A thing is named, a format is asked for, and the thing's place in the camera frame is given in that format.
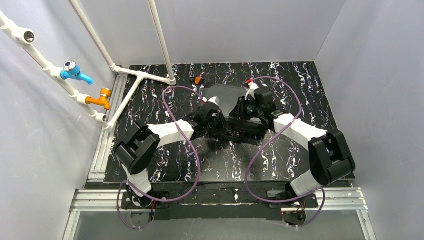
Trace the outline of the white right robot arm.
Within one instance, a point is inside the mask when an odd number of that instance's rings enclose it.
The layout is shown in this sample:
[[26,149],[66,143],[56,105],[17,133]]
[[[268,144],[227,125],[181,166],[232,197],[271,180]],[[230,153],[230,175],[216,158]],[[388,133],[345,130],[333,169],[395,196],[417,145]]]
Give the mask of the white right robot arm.
[[308,151],[310,169],[285,186],[284,200],[304,196],[356,170],[344,134],[316,128],[279,108],[270,90],[256,89],[238,98],[230,118],[248,121],[257,118],[269,130],[292,139]]

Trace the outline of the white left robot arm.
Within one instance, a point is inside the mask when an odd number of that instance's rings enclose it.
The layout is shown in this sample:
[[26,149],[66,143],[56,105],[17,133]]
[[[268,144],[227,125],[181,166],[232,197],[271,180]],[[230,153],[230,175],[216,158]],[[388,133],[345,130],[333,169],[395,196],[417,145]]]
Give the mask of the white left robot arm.
[[214,102],[206,102],[198,111],[171,123],[141,125],[135,123],[116,142],[112,154],[127,176],[127,188],[137,198],[159,201],[151,196],[152,185],[147,167],[157,149],[178,142],[190,143],[206,135],[231,133],[222,110]]

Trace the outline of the orange black small clip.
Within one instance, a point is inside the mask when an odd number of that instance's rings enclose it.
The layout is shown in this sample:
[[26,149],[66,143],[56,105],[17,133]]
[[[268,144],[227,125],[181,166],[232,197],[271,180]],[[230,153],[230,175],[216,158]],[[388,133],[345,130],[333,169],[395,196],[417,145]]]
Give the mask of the orange black small clip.
[[199,76],[195,76],[195,77],[192,77],[192,78],[190,79],[190,82],[191,82],[193,85],[199,85],[202,81],[203,81],[203,78],[202,78],[202,77],[199,77]]

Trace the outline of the orange tap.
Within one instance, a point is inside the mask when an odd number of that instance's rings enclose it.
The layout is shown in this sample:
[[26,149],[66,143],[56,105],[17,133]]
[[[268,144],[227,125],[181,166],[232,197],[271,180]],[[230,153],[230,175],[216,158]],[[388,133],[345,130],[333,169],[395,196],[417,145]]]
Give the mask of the orange tap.
[[94,104],[97,106],[103,106],[103,108],[108,111],[111,108],[109,103],[109,98],[111,96],[112,96],[112,91],[109,88],[102,88],[100,90],[99,98],[93,98],[93,97],[87,96],[85,98],[85,103],[87,105]]

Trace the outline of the blue tap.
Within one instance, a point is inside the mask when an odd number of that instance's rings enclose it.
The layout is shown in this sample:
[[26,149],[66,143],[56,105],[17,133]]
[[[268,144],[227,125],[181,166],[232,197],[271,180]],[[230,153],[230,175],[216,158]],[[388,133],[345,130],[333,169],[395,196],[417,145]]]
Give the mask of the blue tap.
[[94,83],[94,80],[91,77],[82,73],[79,65],[73,60],[64,63],[63,70],[60,72],[60,77],[63,80],[73,79],[83,81],[88,85],[92,85]]

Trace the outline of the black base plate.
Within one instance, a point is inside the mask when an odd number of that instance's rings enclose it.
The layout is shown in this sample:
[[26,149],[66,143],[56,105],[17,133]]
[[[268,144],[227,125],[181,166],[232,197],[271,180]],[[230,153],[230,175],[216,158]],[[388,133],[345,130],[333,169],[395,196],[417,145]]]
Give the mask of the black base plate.
[[263,202],[250,195],[240,182],[201,182],[187,197],[171,203],[152,202],[126,187],[120,203],[122,210],[152,211],[157,221],[197,218],[278,221],[283,218],[282,210],[300,212],[299,219],[303,221],[306,209],[318,206],[315,194],[290,203]]

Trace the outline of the aluminium rail frame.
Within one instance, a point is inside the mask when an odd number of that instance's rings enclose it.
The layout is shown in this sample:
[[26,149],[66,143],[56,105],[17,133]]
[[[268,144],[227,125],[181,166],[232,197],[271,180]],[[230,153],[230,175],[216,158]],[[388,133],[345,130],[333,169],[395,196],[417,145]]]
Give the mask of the aluminium rail frame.
[[368,207],[357,187],[317,192],[318,207],[305,211],[307,226],[263,218],[174,219],[148,222],[148,211],[121,209],[118,184],[77,190],[64,233],[66,240],[373,240]]

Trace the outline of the white pvc pipe frame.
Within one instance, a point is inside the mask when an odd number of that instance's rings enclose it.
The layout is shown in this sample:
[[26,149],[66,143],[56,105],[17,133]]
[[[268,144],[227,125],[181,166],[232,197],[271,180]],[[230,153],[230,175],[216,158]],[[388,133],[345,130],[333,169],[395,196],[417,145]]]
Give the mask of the white pvc pipe frame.
[[80,93],[77,89],[75,89],[71,84],[67,82],[69,79],[85,82],[89,85],[92,85],[94,83],[94,80],[86,74],[82,73],[80,66],[75,61],[67,61],[62,67],[54,66],[53,63],[48,61],[34,46],[34,43],[37,39],[34,31],[29,28],[18,26],[3,12],[0,14],[0,29],[13,42],[15,42],[16,45],[18,45],[29,56],[31,56],[32,59],[39,65],[40,69],[54,82],[58,83],[68,93],[69,97],[74,100],[74,102],[81,106],[92,119],[94,119],[97,123],[101,125],[103,130],[111,133],[114,131],[119,117],[123,113],[125,107],[130,102],[131,98],[136,93],[137,88],[143,80],[150,79],[156,82],[167,84],[169,86],[175,86],[177,83],[170,61],[170,56],[163,34],[163,29],[161,26],[156,3],[153,0],[149,0],[147,3],[149,6],[150,13],[152,15],[152,20],[155,26],[156,33],[159,38],[159,45],[164,56],[168,77],[160,77],[143,71],[130,70],[118,66],[112,60],[111,55],[106,49],[96,29],[92,25],[88,15],[83,10],[83,7],[76,0],[70,1],[72,8],[78,15],[85,29],[88,31],[90,37],[99,49],[100,53],[108,63],[111,71],[118,74],[127,74],[136,77],[135,83],[132,85],[128,94],[124,97],[122,103],[118,106],[111,119],[108,119],[108,117],[104,113],[99,113],[97,110],[92,108],[92,105],[97,105],[104,107],[104,109],[107,111],[110,110],[111,104],[109,102],[109,98],[112,96],[112,91],[110,89],[102,88],[100,91],[99,98],[93,98],[88,94]]

